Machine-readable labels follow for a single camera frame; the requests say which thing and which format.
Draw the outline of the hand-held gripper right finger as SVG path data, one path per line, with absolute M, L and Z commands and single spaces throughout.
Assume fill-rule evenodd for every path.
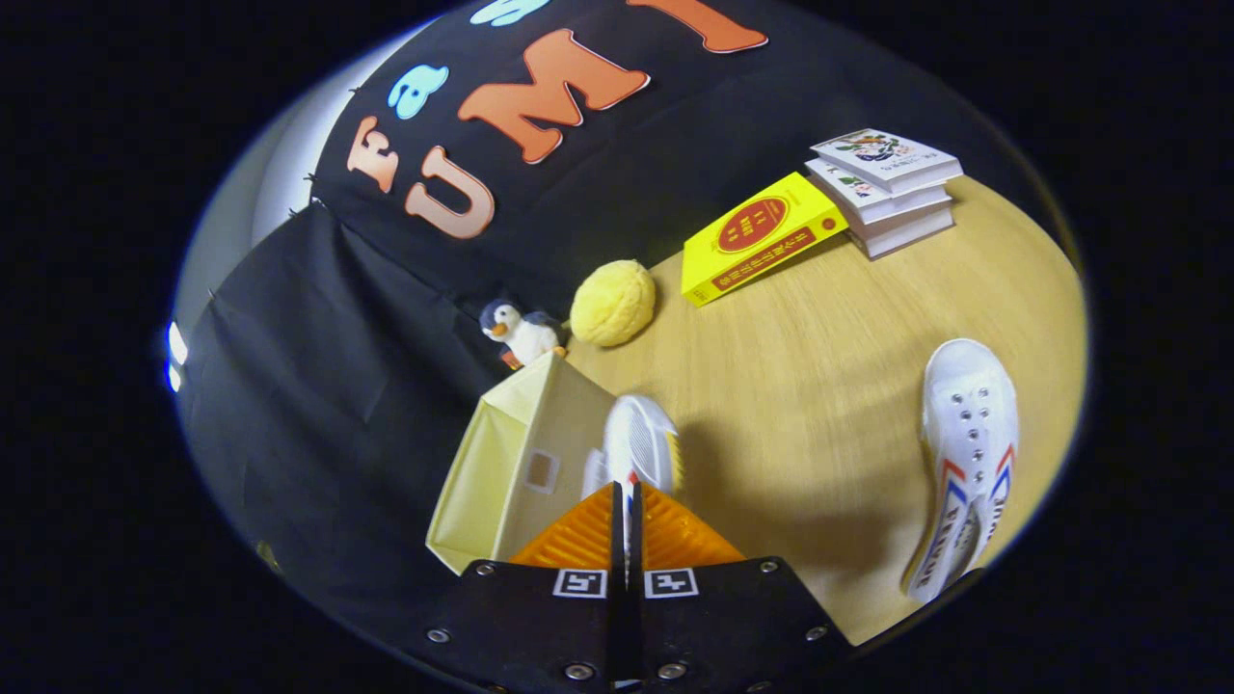
M 654 524 L 673 496 L 636 485 L 631 558 L 645 693 L 821 693 L 851 643 L 789 561 L 652 567 Z

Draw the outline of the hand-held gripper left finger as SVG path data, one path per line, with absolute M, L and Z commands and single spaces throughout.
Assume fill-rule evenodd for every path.
M 622 671 L 616 556 L 623 512 L 611 483 L 580 504 L 598 519 L 597 571 L 474 561 L 420 611 L 420 663 L 468 693 L 608 693 Z

